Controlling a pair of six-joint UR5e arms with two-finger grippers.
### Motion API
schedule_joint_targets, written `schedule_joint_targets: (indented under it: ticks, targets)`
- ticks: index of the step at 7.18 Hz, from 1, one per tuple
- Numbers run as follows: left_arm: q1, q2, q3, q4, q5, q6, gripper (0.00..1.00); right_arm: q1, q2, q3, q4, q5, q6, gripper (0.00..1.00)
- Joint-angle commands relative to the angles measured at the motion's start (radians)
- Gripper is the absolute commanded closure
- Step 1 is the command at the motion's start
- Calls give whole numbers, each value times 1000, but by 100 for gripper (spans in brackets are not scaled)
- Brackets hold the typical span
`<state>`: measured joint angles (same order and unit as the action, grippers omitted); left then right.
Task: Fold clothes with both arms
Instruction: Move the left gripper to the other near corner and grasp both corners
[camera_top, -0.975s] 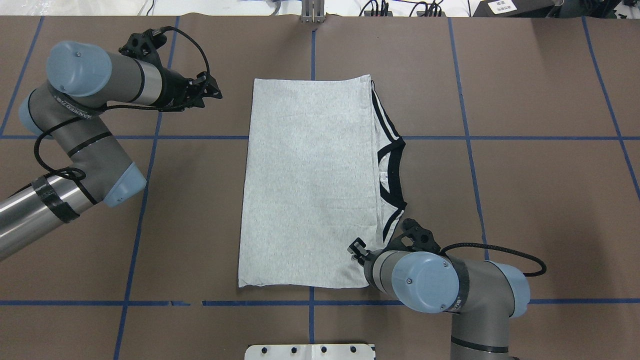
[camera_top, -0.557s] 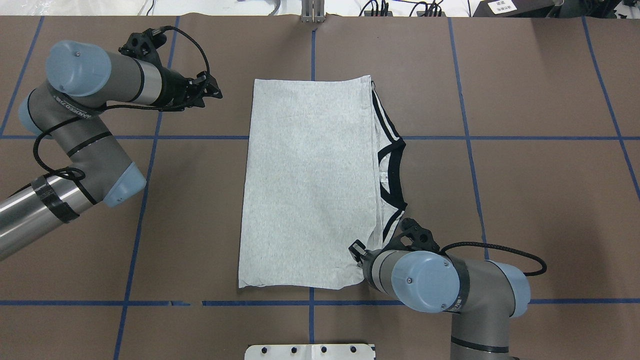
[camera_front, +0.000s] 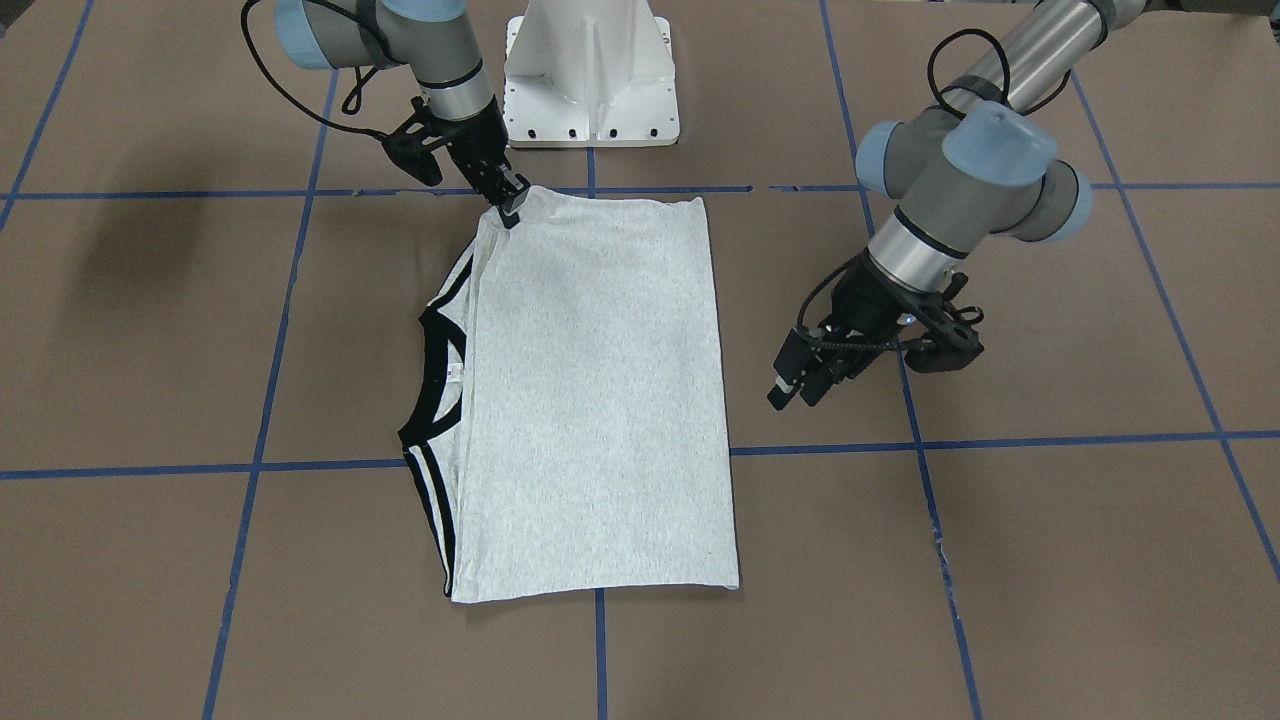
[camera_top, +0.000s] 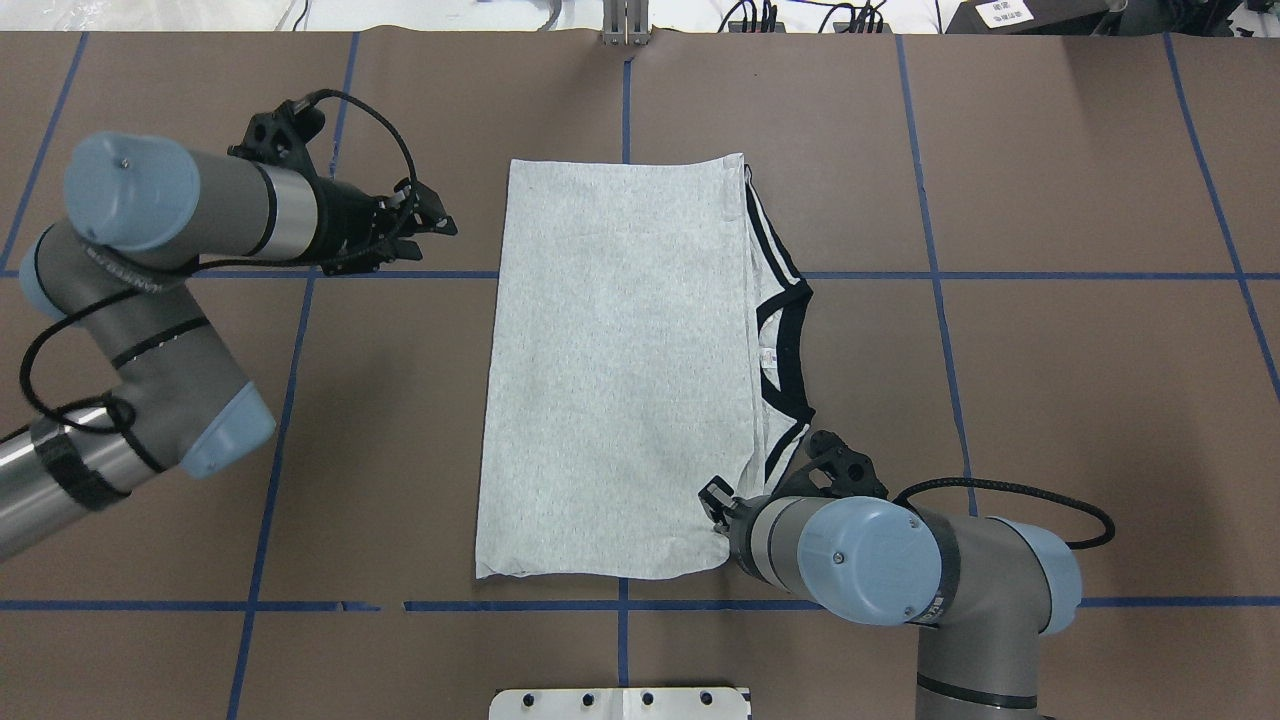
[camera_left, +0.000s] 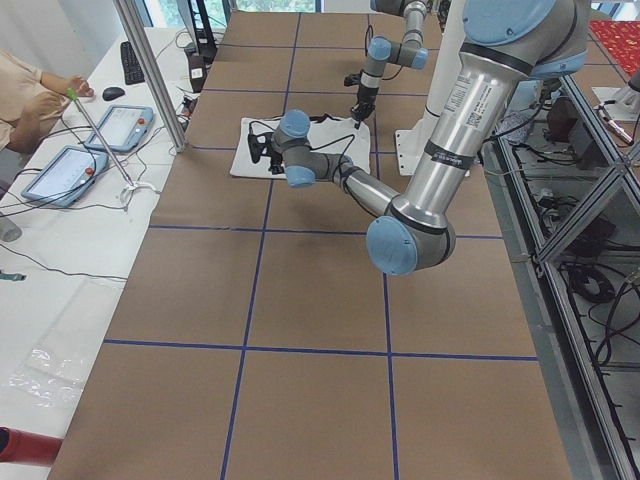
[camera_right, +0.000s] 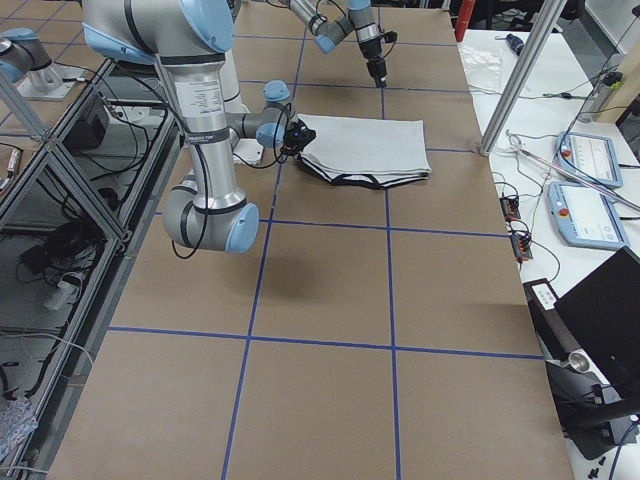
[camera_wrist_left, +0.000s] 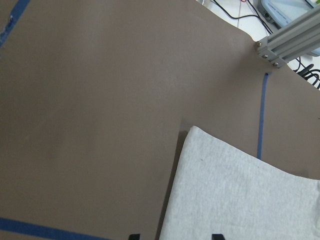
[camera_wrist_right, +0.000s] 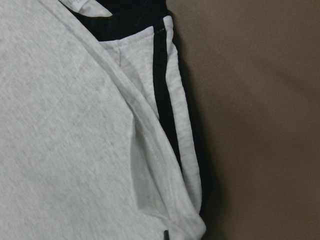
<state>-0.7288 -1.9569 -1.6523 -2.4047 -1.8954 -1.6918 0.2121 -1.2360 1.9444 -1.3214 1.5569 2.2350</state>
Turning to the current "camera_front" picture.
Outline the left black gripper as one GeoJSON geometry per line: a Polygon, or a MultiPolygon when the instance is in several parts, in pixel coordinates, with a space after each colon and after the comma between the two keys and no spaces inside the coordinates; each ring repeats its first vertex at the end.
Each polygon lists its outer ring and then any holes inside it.
{"type": "Polygon", "coordinates": [[[832,270],[803,300],[778,351],[778,375],[765,398],[776,410],[800,400],[815,407],[835,386],[860,375],[877,357],[902,354],[916,373],[956,372],[986,350],[978,306],[956,307],[964,273],[941,291],[909,290],[860,252],[832,270]]]}

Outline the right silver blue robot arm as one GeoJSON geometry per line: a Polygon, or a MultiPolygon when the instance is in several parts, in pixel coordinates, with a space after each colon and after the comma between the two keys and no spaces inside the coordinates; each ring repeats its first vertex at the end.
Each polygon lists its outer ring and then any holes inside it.
{"type": "Polygon", "coordinates": [[[329,126],[376,140],[393,165],[429,187],[443,179],[435,152],[444,149],[503,227],[518,224],[531,184],[506,155],[509,136],[465,1],[278,1],[273,22],[297,67],[408,68],[419,96],[393,131],[329,126]]]}

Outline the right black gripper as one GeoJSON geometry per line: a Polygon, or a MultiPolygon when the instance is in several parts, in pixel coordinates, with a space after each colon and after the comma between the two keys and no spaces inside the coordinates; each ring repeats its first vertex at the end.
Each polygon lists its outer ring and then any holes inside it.
{"type": "Polygon", "coordinates": [[[475,115],[448,120],[415,97],[403,123],[380,138],[390,161],[413,179],[435,187],[443,181],[435,151],[444,149],[470,187],[495,208],[502,225],[513,229],[532,187],[506,156],[508,135],[495,97],[475,115]]]}

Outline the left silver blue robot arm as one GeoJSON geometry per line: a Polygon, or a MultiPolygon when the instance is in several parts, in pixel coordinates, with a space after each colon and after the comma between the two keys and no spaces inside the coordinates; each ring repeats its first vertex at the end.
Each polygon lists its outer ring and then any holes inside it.
{"type": "Polygon", "coordinates": [[[772,407],[815,405],[884,354],[901,352],[918,373],[956,372],[982,354],[983,311],[955,304],[964,261],[991,236],[1065,240],[1092,210],[1089,179],[1030,117],[1082,58],[1149,8],[1038,1],[1004,38],[955,33],[986,41],[988,53],[947,85],[928,64],[932,104],[913,120],[874,126],[859,143],[859,183],[895,208],[867,247],[818,284],[829,292],[826,316],[809,325],[797,311],[774,360],[772,407]]]}

